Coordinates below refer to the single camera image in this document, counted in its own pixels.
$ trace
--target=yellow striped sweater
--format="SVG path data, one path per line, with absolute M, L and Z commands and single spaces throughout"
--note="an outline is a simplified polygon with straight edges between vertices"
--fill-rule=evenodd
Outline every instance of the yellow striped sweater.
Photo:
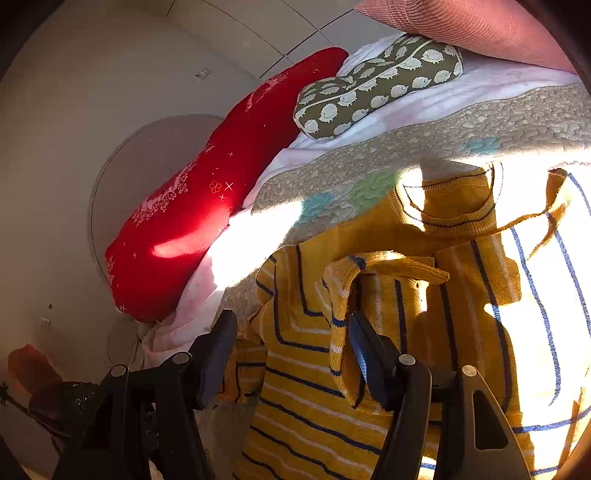
M 239 334 L 223 398 L 260 393 L 239 480 L 367 480 L 390 415 L 347 340 L 362 309 L 429 367 L 475 365 L 531 474 L 554 476 L 589 421 L 591 169 L 492 163 L 422 182 L 406 173 L 364 215 L 274 253 Z M 420 478 L 432 478 L 434 405 Z

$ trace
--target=white bedsheet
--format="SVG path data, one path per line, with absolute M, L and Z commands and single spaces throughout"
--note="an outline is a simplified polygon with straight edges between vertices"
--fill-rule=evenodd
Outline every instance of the white bedsheet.
M 375 57 L 395 38 L 385 37 L 361 47 L 349 56 L 339 74 Z M 288 148 L 279 152 L 246 197 L 245 210 L 230 219 L 229 227 L 208 250 L 187 283 L 176 313 L 156 325 L 142 341 L 146 365 L 159 365 L 170 355 L 188 349 L 196 337 L 207 333 L 226 287 L 258 268 L 298 219 L 298 204 L 251 214 L 256 195 L 270 178 L 306 165 L 329 150 L 406 125 L 438 120 L 475 103 L 512 98 L 537 87 L 580 81 L 571 73 L 493 59 L 469 51 L 463 51 L 463 66 L 464 73 L 458 79 L 410 93 L 368 115 L 334 140 L 318 143 L 300 134 Z

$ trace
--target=green cushion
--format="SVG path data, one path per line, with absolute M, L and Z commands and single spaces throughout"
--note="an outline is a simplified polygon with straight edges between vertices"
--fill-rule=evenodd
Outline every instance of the green cushion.
M 332 140 L 374 110 L 461 74 L 462 57 L 456 47 L 404 34 L 346 75 L 305 87 L 298 95 L 294 121 L 308 137 Z

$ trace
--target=pink pillow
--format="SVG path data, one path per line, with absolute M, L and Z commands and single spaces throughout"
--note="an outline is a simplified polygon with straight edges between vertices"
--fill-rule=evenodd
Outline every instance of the pink pillow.
M 575 72 L 552 35 L 517 0 L 363 0 L 355 9 L 406 33 L 482 55 Z

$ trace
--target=red body pillow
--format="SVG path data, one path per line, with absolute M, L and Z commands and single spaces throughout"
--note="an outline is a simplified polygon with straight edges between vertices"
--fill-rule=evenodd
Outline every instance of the red body pillow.
M 176 308 L 229 217 L 299 133 L 292 114 L 300 90 L 335 75 L 347 56 L 327 48 L 265 82 L 232 109 L 199 156 L 125 222 L 105 253 L 120 311 L 149 322 Z

